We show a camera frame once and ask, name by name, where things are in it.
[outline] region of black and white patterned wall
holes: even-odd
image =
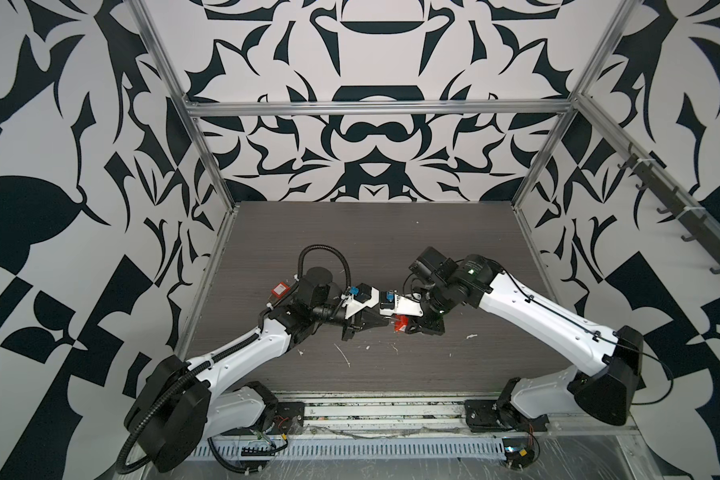
[[[0,0],[0,478],[96,478],[225,207],[121,0]]]
[[[554,114],[204,118],[236,200],[510,200]]]
[[[720,222],[720,0],[646,0],[592,89]],[[674,373],[632,413],[668,478],[720,480],[720,275],[581,116],[522,210],[563,304],[645,335]],[[646,359],[636,402],[669,388]]]
[[[147,0],[191,101],[566,98],[617,0]],[[205,118],[236,200],[509,200],[552,114]]]

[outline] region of cable clip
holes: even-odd
[[[211,352],[211,353],[206,353],[205,355],[202,356],[202,358],[206,362],[210,362],[210,365],[208,366],[207,370],[211,370],[213,368],[213,366],[216,364],[216,362],[213,361],[213,355],[214,355],[214,352]]]

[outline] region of black bracket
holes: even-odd
[[[304,408],[304,402],[278,403],[271,434],[289,433],[304,427]]]
[[[528,426],[534,428],[534,432],[546,432],[549,418],[542,415],[538,418],[528,419],[526,422],[518,423],[516,426],[508,426],[506,415],[497,406],[497,400],[465,400],[464,412],[466,413],[467,427],[472,433],[484,432],[508,432],[509,430],[528,431]]]

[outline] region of table surface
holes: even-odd
[[[408,266],[433,246],[453,259],[468,254],[496,259],[530,288],[546,292],[508,202],[243,202],[189,356],[253,328],[270,289],[292,280],[298,254],[310,244],[339,249],[355,285],[400,290]],[[343,283],[334,256],[313,251],[305,271],[316,265]],[[470,306],[445,317],[442,336],[406,335],[392,326],[359,332],[348,342],[341,336],[340,328],[325,325],[241,382],[259,380],[273,391],[291,392],[497,392],[512,377],[546,375],[570,364],[519,327]]]

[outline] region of clear plastic sheet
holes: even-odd
[[[402,478],[426,480],[622,480],[634,478],[616,436],[540,436],[538,460],[522,472],[509,470],[499,461],[476,458],[421,458],[404,460],[272,460],[259,480],[373,480]],[[171,472],[151,469],[148,480],[236,480],[215,460],[185,461]]]

